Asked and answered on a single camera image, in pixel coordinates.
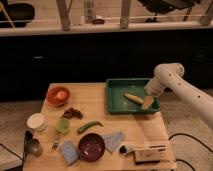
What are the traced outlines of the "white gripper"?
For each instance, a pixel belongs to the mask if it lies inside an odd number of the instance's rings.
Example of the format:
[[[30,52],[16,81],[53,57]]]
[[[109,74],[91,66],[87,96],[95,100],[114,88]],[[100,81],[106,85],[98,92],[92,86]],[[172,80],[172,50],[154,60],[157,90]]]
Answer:
[[[164,85],[157,78],[152,78],[145,85],[145,90],[149,96],[144,99],[141,106],[143,110],[147,110],[152,105],[154,102],[153,97],[159,97],[164,92]]]

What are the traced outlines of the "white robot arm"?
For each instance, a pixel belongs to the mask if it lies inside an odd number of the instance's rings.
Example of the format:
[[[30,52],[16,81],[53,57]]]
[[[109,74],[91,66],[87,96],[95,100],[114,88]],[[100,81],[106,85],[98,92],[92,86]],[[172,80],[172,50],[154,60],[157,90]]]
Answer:
[[[154,69],[154,76],[145,85],[145,91],[150,96],[158,97],[166,88],[171,89],[191,105],[213,130],[213,97],[185,81],[184,72],[181,63],[159,64]]]

